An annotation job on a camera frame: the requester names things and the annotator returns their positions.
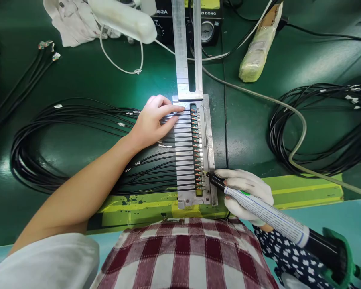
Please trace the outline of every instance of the patterned sleeve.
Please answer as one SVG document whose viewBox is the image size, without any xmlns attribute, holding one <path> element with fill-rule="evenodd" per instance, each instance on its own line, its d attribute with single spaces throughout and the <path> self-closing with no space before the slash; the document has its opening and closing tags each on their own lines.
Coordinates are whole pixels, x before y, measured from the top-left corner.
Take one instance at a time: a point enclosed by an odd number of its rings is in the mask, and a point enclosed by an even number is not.
<svg viewBox="0 0 361 289">
<path fill-rule="evenodd" d="M 331 289 L 320 275 L 320 268 L 324 266 L 316 257 L 306 250 L 298 247 L 285 238 L 277 230 L 264 232 L 259 227 L 253 226 L 254 233 L 260 241 L 263 254 L 273 259 L 277 267 L 274 269 L 281 284 L 281 274 L 286 272 L 295 276 L 300 282 L 316 289 Z"/>
</svg>

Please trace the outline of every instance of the wrist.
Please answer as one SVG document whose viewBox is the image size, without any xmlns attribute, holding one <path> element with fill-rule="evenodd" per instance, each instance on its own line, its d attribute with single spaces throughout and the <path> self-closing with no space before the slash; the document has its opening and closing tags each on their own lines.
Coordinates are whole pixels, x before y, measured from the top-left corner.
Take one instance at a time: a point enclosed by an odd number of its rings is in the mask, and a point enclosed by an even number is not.
<svg viewBox="0 0 361 289">
<path fill-rule="evenodd" d="M 133 156 L 136 155 L 138 152 L 140 152 L 142 149 L 144 149 L 144 147 L 141 147 L 139 142 L 131 134 L 122 137 L 115 144 L 115 146 L 122 146 L 123 147 L 122 151 L 124 153 L 132 154 Z"/>
</svg>

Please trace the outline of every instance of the hand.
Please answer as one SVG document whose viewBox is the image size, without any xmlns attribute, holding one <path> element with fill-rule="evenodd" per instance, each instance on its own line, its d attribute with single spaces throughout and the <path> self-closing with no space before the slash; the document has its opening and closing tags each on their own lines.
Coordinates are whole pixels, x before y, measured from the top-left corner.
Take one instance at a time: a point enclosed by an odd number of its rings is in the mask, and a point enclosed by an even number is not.
<svg viewBox="0 0 361 289">
<path fill-rule="evenodd" d="M 127 137 L 138 151 L 153 145 L 168 134 L 178 121 L 178 116 L 173 116 L 161 125 L 161 118 L 169 113 L 184 110 L 183 106 L 172 105 L 163 95 L 151 96 Z"/>
<path fill-rule="evenodd" d="M 244 170 L 218 169 L 215 171 L 217 177 L 226 179 L 225 185 L 241 191 L 245 191 L 255 197 L 260 198 L 269 205 L 274 204 L 272 189 L 259 177 Z M 240 219 L 248 220 L 255 226 L 263 226 L 265 222 L 260 222 L 259 218 L 230 196 L 225 196 L 225 206 L 228 210 Z"/>
</svg>

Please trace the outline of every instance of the gloved hand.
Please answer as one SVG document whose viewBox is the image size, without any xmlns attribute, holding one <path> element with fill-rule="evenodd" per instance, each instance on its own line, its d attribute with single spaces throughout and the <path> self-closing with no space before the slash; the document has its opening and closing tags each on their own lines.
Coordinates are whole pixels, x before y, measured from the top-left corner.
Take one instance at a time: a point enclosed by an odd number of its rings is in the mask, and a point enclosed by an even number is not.
<svg viewBox="0 0 361 289">
<path fill-rule="evenodd" d="M 269 205 L 274 204 L 272 189 L 255 174 L 240 169 L 218 169 L 215 170 L 215 174 L 221 179 L 226 179 L 225 185 L 227 187 L 245 191 L 246 193 L 260 198 Z M 257 227 L 261 227 L 265 224 L 265 222 L 261 221 L 257 216 L 247 211 L 229 195 L 225 196 L 225 206 L 233 215 L 240 219 L 248 220 Z"/>
</svg>

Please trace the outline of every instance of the checkered apron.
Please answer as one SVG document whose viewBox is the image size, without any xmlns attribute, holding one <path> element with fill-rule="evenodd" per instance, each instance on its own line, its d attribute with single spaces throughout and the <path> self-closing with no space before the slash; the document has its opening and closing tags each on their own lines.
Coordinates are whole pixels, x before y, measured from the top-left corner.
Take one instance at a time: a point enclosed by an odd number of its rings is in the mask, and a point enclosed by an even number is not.
<svg viewBox="0 0 361 289">
<path fill-rule="evenodd" d="M 278 288 L 257 238 L 235 218 L 124 231 L 92 289 Z"/>
</svg>

